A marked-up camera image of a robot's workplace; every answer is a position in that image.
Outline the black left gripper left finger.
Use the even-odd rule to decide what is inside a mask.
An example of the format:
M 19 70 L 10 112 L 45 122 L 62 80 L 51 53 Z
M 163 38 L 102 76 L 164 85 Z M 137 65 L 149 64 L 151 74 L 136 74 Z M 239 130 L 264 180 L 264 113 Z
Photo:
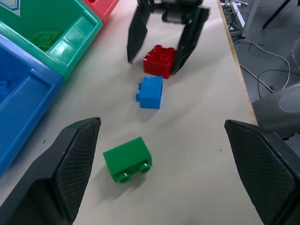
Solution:
M 100 126 L 101 119 L 92 117 L 62 129 L 0 206 L 0 225 L 73 225 L 89 182 Z

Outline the blue plastic bin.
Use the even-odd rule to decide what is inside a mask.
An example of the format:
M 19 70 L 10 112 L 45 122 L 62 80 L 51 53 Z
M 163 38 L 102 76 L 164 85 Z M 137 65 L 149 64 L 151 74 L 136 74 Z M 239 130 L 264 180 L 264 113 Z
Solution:
M 0 178 L 63 84 L 61 75 L 0 34 Z

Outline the black metal floor frame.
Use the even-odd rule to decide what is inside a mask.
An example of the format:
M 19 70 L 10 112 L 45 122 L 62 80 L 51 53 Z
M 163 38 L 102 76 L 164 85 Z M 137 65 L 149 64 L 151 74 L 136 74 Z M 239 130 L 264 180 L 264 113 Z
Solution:
M 240 7 L 247 7 L 247 0 L 219 0 L 231 37 L 240 36 L 245 26 Z

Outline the dark grey robot body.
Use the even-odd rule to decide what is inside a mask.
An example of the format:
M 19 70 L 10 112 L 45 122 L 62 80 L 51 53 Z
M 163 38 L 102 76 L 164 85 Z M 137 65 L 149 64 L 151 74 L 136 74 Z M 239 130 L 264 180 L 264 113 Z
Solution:
M 262 97 L 252 106 L 262 128 L 282 139 L 300 134 L 300 82 Z

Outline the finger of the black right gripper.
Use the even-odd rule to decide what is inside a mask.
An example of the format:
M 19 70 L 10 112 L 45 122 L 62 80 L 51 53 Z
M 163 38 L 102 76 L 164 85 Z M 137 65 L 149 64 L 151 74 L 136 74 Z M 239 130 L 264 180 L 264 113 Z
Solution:
M 138 4 L 128 30 L 127 60 L 131 64 L 141 49 L 147 35 L 149 12 L 142 4 Z
M 188 23 L 185 25 L 172 66 L 172 74 L 176 74 L 185 64 L 191 53 L 196 48 L 204 23 L 207 21 L 210 10 L 204 7 L 198 7 L 191 15 Z

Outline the grey metal frame post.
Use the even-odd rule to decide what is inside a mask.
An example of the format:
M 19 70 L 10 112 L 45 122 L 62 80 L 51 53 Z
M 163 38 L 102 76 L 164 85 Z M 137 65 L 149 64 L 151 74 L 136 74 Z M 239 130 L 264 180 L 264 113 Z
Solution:
M 240 7 L 245 22 L 241 37 L 247 38 L 261 31 L 264 24 L 275 12 L 279 0 L 247 0 L 246 7 Z

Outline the red plastic bin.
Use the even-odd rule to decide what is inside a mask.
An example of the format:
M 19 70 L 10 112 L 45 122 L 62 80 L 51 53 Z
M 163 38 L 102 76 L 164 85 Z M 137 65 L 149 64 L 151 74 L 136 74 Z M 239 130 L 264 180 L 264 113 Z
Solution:
M 104 24 L 120 0 L 82 0 Z

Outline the green plastic bin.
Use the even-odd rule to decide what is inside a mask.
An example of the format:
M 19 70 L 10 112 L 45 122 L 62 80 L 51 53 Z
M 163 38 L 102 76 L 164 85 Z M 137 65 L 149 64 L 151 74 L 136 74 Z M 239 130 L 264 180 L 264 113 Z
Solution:
M 21 0 L 21 16 L 0 7 L 0 34 L 60 74 L 64 80 L 83 56 L 103 23 L 82 0 Z M 40 31 L 61 36 L 44 52 L 30 42 Z

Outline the blue toy building block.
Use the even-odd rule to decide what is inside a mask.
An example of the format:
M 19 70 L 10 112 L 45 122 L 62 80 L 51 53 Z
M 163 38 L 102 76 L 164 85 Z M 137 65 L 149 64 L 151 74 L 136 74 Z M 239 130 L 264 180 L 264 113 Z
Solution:
M 161 76 L 145 76 L 138 84 L 139 91 L 135 95 L 141 108 L 160 109 L 163 78 Z

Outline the red toy building block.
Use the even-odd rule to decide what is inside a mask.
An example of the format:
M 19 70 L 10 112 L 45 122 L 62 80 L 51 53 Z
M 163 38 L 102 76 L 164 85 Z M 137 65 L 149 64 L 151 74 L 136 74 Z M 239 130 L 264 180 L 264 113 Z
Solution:
M 175 53 L 176 50 L 172 47 L 164 48 L 161 45 L 155 45 L 143 58 L 144 72 L 168 79 L 172 74 Z

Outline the black slanted stand leg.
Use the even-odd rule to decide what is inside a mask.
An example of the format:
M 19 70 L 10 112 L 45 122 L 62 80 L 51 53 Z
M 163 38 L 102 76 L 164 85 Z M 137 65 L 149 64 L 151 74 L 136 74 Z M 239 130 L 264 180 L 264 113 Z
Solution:
M 270 18 L 264 23 L 262 26 L 262 29 L 265 29 L 271 22 L 272 20 L 283 10 L 283 8 L 290 2 L 291 0 L 285 0 L 279 8 L 270 16 Z

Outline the green toy building block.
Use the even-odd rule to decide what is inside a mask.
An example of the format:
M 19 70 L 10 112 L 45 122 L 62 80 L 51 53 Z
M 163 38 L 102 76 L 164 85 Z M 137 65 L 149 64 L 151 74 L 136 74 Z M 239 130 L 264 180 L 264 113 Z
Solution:
M 142 137 L 110 149 L 103 156 L 116 183 L 125 183 L 132 175 L 147 173 L 152 167 L 152 156 Z
M 42 51 L 46 52 L 60 36 L 61 32 L 59 31 L 40 31 L 31 37 L 30 42 Z

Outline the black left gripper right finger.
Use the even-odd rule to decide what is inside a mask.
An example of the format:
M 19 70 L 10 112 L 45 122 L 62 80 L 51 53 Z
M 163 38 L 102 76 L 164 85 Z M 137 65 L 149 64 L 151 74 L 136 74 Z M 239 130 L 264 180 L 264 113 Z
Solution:
M 275 132 L 226 120 L 240 180 L 264 225 L 300 225 L 300 157 Z

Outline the white blue bin label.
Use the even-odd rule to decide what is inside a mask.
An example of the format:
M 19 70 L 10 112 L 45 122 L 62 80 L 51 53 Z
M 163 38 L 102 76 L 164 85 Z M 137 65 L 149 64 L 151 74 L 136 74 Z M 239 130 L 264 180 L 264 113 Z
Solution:
M 0 7 L 18 17 L 21 16 L 21 0 L 0 0 Z

